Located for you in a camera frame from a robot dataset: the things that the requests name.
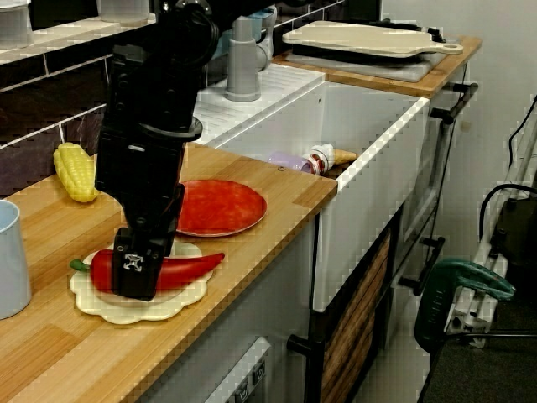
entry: white mug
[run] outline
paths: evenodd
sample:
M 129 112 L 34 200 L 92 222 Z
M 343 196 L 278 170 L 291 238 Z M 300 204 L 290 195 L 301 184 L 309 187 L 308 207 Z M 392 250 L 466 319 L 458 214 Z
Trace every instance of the white mug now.
M 22 311 L 31 297 L 20 211 L 10 201 L 0 200 L 0 319 Z

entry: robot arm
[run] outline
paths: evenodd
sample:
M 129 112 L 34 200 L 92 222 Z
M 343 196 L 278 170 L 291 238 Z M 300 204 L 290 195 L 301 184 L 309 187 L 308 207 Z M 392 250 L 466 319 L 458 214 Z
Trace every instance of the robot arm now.
M 288 0 L 299 6 L 313 0 Z M 114 47 L 107 111 L 98 145 L 96 188 L 122 206 L 113 292 L 154 298 L 179 220 L 185 144 L 201 136 L 193 117 L 201 68 L 221 32 L 274 0 L 155 0 L 157 23 Z

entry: wooden cutting board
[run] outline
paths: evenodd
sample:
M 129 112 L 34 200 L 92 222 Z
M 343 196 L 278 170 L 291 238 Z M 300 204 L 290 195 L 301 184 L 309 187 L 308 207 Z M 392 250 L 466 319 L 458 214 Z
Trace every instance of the wooden cutting board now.
M 284 42 L 330 50 L 387 57 L 410 57 L 423 52 L 462 53 L 460 44 L 440 44 L 426 32 L 369 25 L 316 21 L 284 35 Z

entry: white wall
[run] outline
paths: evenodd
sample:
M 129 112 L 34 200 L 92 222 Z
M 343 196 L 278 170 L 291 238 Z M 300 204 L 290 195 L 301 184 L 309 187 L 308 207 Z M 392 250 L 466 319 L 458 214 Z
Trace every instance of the white wall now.
M 480 85 L 459 119 L 470 123 L 451 151 L 437 234 L 444 255 L 471 259 L 485 195 L 508 171 L 510 134 L 537 93 L 537 3 L 534 0 L 383 0 L 383 16 L 483 39 L 467 79 Z

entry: wooden countertop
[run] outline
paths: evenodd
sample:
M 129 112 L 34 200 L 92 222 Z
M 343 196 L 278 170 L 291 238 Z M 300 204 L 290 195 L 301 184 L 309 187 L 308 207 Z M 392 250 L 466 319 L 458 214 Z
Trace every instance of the wooden countertop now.
M 481 47 L 482 40 L 468 36 L 461 36 L 461 44 L 464 50 L 460 55 L 448 55 L 433 70 L 418 82 L 391 80 L 388 78 L 365 76 L 357 73 L 348 73 L 334 69 L 301 65 L 289 62 L 285 59 L 289 52 L 275 56 L 273 63 L 289 65 L 300 69 L 320 71 L 326 74 L 325 79 L 331 82 L 339 82 L 349 86 L 361 86 L 373 90 L 396 92 L 398 94 L 411 95 L 412 97 L 432 98 L 450 79 L 450 77 L 464 65 Z
M 268 202 L 265 219 L 227 238 L 187 238 L 206 253 L 225 252 L 207 294 L 162 322 L 119 326 L 80 312 L 69 262 L 112 243 L 123 214 L 101 194 L 72 201 L 56 176 L 8 198 L 21 224 L 34 293 L 0 321 L 0 401 L 135 401 L 336 194 L 335 181 L 189 144 L 182 181 L 237 181 Z

